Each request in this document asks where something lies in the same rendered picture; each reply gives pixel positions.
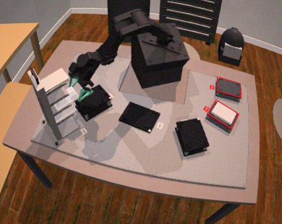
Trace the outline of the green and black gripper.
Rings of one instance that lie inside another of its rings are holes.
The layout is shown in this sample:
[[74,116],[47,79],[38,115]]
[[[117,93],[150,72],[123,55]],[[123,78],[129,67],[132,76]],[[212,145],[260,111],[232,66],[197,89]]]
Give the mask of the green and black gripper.
[[[94,75],[95,71],[92,70],[92,72],[93,72],[93,74],[91,75],[91,77]],[[90,79],[91,79],[91,77],[90,77]],[[73,77],[73,78],[72,77],[69,77],[69,78],[70,78],[69,87],[71,87],[71,85],[74,87],[77,83],[79,83],[80,86],[82,87],[81,90],[80,90],[80,95],[78,97],[79,102],[93,93],[93,91],[89,87],[86,87],[87,85],[90,85],[91,87],[93,87],[94,84],[90,79],[88,81],[84,81],[79,77],[79,75],[77,75],[76,77]],[[73,84],[72,84],[72,79],[76,79]],[[83,93],[85,93],[85,92],[86,92],[86,94],[82,97]]]

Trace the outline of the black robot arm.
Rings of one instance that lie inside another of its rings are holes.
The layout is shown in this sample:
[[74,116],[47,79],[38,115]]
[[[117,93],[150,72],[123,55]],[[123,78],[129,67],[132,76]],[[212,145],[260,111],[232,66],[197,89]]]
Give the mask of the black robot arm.
[[[132,24],[128,25],[123,20],[129,20]],[[182,42],[173,39],[174,36],[168,26],[164,23],[158,24],[141,9],[134,9],[120,14],[111,21],[113,26],[106,41],[97,50],[79,55],[77,63],[72,62],[69,67],[70,77],[73,78],[79,75],[82,80],[88,81],[93,74],[92,70],[96,71],[100,64],[105,66],[114,62],[123,39],[133,35],[144,33],[142,42],[173,51],[174,53],[181,52]]]

